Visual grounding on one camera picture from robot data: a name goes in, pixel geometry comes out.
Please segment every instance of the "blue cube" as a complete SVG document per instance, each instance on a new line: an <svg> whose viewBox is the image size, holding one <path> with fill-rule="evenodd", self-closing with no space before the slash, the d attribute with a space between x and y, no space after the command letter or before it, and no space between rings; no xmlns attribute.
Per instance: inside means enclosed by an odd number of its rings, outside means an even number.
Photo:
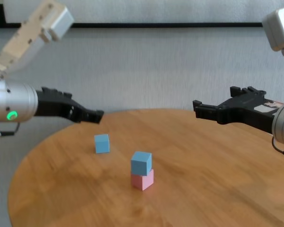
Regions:
<svg viewBox="0 0 284 227"><path fill-rule="evenodd" d="M131 172L134 175L148 176L152 168L151 153L137 151L131 159Z"/></svg>
<svg viewBox="0 0 284 227"><path fill-rule="evenodd" d="M109 137L107 134L95 135L96 154L109 153Z"/></svg>

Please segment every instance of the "black horizontal stripe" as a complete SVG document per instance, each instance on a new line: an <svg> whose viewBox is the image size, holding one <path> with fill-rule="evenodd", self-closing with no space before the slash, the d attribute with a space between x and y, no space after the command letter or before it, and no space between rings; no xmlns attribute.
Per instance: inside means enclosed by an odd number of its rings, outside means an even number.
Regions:
<svg viewBox="0 0 284 227"><path fill-rule="evenodd" d="M0 4L0 28L19 28L20 23L6 23ZM185 27L262 27L262 23L74 23L73 28L185 28Z"/></svg>

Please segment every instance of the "green led light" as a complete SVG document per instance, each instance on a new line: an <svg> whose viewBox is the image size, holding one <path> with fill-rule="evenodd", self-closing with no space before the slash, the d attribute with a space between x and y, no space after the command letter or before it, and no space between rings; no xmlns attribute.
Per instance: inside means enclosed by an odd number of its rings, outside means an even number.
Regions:
<svg viewBox="0 0 284 227"><path fill-rule="evenodd" d="M14 119L16 119L18 117L18 113L17 111L11 111L8 113L8 115L6 116L6 118L9 120L9 121L12 121Z"/></svg>

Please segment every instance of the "stacked cubes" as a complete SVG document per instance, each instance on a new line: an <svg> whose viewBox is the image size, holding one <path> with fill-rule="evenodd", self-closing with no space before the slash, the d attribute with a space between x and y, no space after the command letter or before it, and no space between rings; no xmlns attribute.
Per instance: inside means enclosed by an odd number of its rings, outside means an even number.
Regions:
<svg viewBox="0 0 284 227"><path fill-rule="evenodd" d="M109 153L109 137L107 134L95 135L96 154Z"/></svg>
<svg viewBox="0 0 284 227"><path fill-rule="evenodd" d="M131 159L132 186L144 191L154 182L151 153L137 151Z"/></svg>

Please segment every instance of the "round wooden table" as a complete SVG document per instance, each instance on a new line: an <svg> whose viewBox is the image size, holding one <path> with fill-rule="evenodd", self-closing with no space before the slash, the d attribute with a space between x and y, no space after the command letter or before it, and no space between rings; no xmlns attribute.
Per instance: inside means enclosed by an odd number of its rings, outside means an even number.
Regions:
<svg viewBox="0 0 284 227"><path fill-rule="evenodd" d="M106 133L111 152L95 154L94 135ZM136 151L153 155L143 192L130 184ZM265 132L193 111L111 113L33 149L8 209L13 227L284 227L284 156Z"/></svg>

